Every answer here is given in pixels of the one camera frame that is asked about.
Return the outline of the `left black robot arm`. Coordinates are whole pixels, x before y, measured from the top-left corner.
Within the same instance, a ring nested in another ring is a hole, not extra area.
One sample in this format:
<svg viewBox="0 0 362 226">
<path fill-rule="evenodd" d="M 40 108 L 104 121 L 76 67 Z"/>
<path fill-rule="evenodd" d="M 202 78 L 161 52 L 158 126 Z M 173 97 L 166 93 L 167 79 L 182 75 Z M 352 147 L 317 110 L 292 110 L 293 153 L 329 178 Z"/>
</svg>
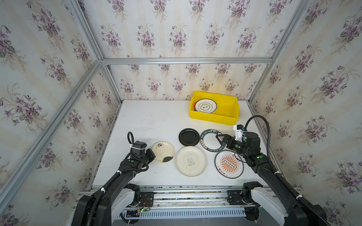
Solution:
<svg viewBox="0 0 362 226">
<path fill-rule="evenodd" d="M 72 226 L 111 226 L 124 208 L 139 202 L 139 186 L 130 181 L 138 173 L 147 171 L 156 156 L 145 142 L 135 141 L 132 132 L 128 132 L 127 140 L 130 152 L 105 185 L 92 195 L 81 197 Z"/>
</svg>

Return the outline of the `white plate orange sunburst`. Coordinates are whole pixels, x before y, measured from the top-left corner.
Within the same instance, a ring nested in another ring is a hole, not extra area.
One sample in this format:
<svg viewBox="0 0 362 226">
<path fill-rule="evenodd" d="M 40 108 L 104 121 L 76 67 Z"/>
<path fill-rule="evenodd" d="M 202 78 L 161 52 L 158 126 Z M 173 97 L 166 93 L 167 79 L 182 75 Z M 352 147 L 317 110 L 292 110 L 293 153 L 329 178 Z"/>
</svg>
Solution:
<svg viewBox="0 0 362 226">
<path fill-rule="evenodd" d="M 214 162 L 217 171 L 226 178 L 237 179 L 244 172 L 243 161 L 232 151 L 220 151 L 215 156 Z"/>
</svg>

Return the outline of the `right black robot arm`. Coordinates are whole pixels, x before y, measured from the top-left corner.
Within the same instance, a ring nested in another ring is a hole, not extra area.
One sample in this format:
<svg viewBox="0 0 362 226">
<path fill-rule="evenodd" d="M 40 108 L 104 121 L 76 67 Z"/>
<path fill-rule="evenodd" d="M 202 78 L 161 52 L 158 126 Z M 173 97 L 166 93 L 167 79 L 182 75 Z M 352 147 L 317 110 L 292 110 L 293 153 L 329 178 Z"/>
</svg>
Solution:
<svg viewBox="0 0 362 226">
<path fill-rule="evenodd" d="M 263 207 L 281 226 L 328 226 L 326 211 L 320 205 L 313 205 L 283 177 L 275 168 L 270 153 L 270 126 L 261 115 L 267 128 L 266 154 L 261 152 L 258 134 L 248 131 L 247 125 L 234 126 L 235 135 L 216 135 L 218 142 L 230 151 L 244 158 L 245 163 L 274 192 L 276 198 L 268 199 L 261 192 L 262 185 L 248 182 L 243 185 L 241 199 Z"/>
</svg>

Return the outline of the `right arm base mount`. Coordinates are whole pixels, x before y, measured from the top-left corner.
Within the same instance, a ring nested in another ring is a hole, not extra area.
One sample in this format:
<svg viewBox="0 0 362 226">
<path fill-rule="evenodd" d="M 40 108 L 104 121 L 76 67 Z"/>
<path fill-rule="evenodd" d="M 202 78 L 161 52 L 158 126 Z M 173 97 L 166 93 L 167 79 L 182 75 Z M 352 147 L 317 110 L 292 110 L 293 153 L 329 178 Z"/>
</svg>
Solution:
<svg viewBox="0 0 362 226">
<path fill-rule="evenodd" d="M 228 190 L 228 199 L 227 202 L 229 205 L 253 205 L 253 207 L 246 207 L 245 211 L 245 219 L 249 222 L 256 222 L 260 217 L 260 205 L 255 202 L 252 198 L 252 190 L 254 188 L 263 187 L 257 181 L 247 182 L 243 184 L 241 190 Z"/>
</svg>

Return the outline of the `cream plate bear drawing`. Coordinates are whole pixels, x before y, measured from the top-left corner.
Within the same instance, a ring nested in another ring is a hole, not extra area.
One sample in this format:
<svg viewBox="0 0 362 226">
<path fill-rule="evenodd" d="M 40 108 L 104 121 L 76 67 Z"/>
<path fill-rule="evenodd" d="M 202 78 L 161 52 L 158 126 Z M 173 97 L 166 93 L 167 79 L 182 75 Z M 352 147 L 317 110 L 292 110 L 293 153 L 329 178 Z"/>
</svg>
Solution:
<svg viewBox="0 0 362 226">
<path fill-rule="evenodd" d="M 184 176 L 197 177 L 205 171 L 207 167 L 207 157 L 205 153 L 197 147 L 184 147 L 180 149 L 175 156 L 175 166 Z"/>
</svg>

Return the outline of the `cream plate black ink pattern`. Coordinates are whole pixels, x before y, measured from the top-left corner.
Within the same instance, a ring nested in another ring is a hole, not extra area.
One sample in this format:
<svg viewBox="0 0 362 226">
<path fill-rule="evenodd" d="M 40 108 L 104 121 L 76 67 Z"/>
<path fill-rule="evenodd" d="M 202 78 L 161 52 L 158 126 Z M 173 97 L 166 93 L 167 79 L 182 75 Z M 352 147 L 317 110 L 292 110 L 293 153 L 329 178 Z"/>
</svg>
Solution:
<svg viewBox="0 0 362 226">
<path fill-rule="evenodd" d="M 155 160 L 161 163 L 169 162 L 175 156 L 174 146 L 166 141 L 160 141 L 154 144 L 152 151 L 155 154 Z"/>
</svg>

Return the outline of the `black round plate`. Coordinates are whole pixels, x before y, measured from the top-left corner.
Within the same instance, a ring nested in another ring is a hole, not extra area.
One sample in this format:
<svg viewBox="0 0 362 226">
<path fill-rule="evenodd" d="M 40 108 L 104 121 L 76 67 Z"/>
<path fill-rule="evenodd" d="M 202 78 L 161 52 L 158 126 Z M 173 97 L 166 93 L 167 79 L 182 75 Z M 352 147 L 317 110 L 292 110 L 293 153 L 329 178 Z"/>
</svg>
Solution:
<svg viewBox="0 0 362 226">
<path fill-rule="evenodd" d="M 179 141 L 183 146 L 195 146 L 199 143 L 200 141 L 200 135 L 199 133 L 192 128 L 186 128 L 183 129 L 180 133 L 179 133 Z"/>
</svg>

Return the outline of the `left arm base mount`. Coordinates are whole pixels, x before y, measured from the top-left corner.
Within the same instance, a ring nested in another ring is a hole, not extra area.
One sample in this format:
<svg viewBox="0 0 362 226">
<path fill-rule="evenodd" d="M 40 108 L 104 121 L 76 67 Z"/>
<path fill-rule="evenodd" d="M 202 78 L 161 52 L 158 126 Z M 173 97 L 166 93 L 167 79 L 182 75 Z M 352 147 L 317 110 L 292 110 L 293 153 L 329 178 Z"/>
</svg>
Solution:
<svg viewBox="0 0 362 226">
<path fill-rule="evenodd" d="M 141 192 L 137 194 L 133 203 L 131 203 L 128 208 L 120 214 L 122 221 L 126 225 L 135 225 L 143 215 L 150 211 L 154 203 L 154 192 Z"/>
</svg>

